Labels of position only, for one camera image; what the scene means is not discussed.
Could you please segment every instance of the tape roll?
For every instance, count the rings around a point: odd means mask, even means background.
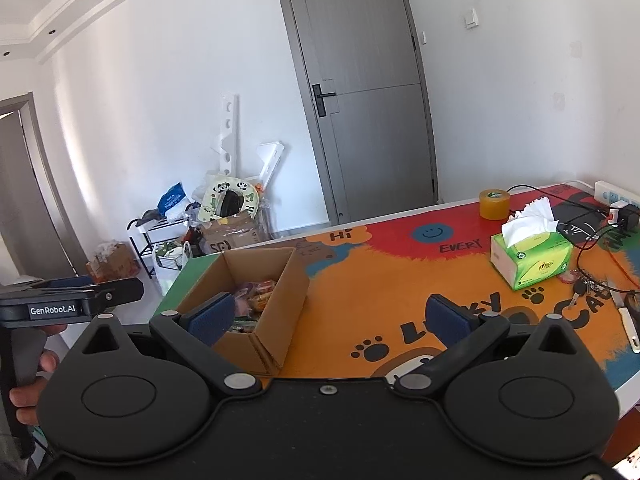
[[[480,216],[486,220],[509,218],[511,195],[501,189],[487,189],[480,193]]]

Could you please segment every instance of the finger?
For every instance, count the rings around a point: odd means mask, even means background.
[[[55,372],[60,364],[58,354],[51,350],[45,350],[40,356],[40,368],[44,372]]]
[[[65,330],[66,325],[50,325],[42,327],[42,331],[47,334],[47,336],[59,334],[60,332],[64,332]]]
[[[36,381],[29,386],[20,386],[9,392],[9,399],[16,408],[30,408],[38,403],[40,394],[47,385],[44,377],[36,377]]]
[[[15,418],[17,418],[18,422],[24,424],[25,426],[38,425],[38,417],[36,415],[35,408],[20,408],[15,412]]]

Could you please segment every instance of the doorway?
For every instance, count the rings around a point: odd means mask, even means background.
[[[435,150],[408,0],[280,0],[332,224],[433,205]]]
[[[55,187],[32,94],[0,102],[0,204],[0,237],[19,274],[84,274],[86,255]]]

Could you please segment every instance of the green tissue box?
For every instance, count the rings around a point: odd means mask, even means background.
[[[531,236],[507,248],[502,234],[491,237],[491,263],[513,290],[565,272],[574,246],[560,233]]]

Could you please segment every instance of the smiley face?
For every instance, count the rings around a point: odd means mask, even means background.
[[[453,229],[446,224],[421,225],[412,233],[412,238],[421,244],[441,244],[453,236]]]

